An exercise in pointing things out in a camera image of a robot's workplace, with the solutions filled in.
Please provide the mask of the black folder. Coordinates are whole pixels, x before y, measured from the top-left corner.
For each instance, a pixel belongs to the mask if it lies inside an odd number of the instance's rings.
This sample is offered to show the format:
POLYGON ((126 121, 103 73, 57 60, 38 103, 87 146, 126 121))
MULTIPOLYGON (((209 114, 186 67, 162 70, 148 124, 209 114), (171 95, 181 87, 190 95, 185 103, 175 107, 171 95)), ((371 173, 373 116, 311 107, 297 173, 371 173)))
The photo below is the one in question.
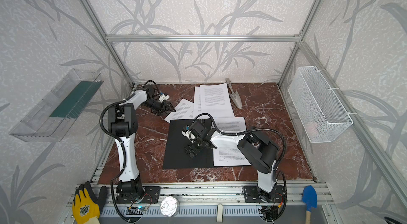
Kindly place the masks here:
POLYGON ((182 134, 182 128, 190 125, 192 119, 171 120, 167 135, 163 169, 183 168, 214 168, 213 149, 203 149, 197 156, 191 158, 184 149, 190 143, 182 134))

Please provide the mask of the printed paper sheet top stack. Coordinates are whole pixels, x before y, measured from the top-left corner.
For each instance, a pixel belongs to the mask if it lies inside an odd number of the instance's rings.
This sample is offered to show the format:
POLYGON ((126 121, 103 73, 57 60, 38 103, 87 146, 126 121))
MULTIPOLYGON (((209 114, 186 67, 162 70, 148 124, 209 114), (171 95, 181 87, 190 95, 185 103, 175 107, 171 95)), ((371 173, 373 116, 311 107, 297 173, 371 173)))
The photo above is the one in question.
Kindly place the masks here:
POLYGON ((247 129, 244 117, 215 118, 215 122, 221 131, 237 133, 247 129))

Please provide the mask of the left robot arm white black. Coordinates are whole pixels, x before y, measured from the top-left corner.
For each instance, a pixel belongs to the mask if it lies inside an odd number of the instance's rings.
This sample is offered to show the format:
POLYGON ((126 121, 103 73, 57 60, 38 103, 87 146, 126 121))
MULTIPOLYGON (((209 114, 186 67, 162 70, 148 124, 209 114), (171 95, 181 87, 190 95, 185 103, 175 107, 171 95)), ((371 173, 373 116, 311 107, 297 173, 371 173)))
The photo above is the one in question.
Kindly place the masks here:
POLYGON ((100 127, 114 138, 121 170, 116 192, 120 195, 145 194, 136 163, 135 136, 138 131, 136 110, 146 106, 157 116, 175 112, 169 96, 162 93, 154 81, 147 81, 121 101, 110 104, 100 116, 100 127))

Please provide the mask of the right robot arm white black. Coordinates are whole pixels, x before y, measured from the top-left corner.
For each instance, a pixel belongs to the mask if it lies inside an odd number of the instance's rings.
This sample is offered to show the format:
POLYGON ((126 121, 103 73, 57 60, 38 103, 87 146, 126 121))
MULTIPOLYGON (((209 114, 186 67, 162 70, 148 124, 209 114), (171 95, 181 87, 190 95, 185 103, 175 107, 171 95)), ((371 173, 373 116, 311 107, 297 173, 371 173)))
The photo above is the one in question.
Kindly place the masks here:
POLYGON ((287 150, 286 139, 279 131, 253 127, 241 132, 226 132, 215 123, 212 127, 205 127, 194 120, 191 125, 183 127, 182 134, 190 141, 185 153, 191 158, 203 149, 237 148, 258 171, 258 191, 270 194, 274 190, 276 172, 287 150))

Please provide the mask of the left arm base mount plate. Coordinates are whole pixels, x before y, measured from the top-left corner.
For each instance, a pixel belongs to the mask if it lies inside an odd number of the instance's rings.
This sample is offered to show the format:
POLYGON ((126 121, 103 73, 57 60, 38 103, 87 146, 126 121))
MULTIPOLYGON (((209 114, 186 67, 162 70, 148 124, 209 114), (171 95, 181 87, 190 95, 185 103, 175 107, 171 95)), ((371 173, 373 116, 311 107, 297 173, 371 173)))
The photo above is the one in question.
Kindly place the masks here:
POLYGON ((130 203, 145 203, 145 204, 156 204, 160 197, 160 186, 146 186, 144 187, 144 193, 127 193, 119 194, 117 193, 116 202, 118 204, 130 204, 130 203))

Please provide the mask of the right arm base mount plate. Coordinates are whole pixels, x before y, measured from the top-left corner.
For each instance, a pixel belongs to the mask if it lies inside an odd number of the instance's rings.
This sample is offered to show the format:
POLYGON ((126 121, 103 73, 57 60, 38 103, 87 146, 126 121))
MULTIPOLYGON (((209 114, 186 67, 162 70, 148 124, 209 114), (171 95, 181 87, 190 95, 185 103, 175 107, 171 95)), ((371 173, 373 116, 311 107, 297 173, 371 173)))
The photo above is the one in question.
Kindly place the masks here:
POLYGON ((257 186, 246 185, 242 188, 245 203, 286 203, 286 188, 275 185, 271 192, 265 192, 257 186))

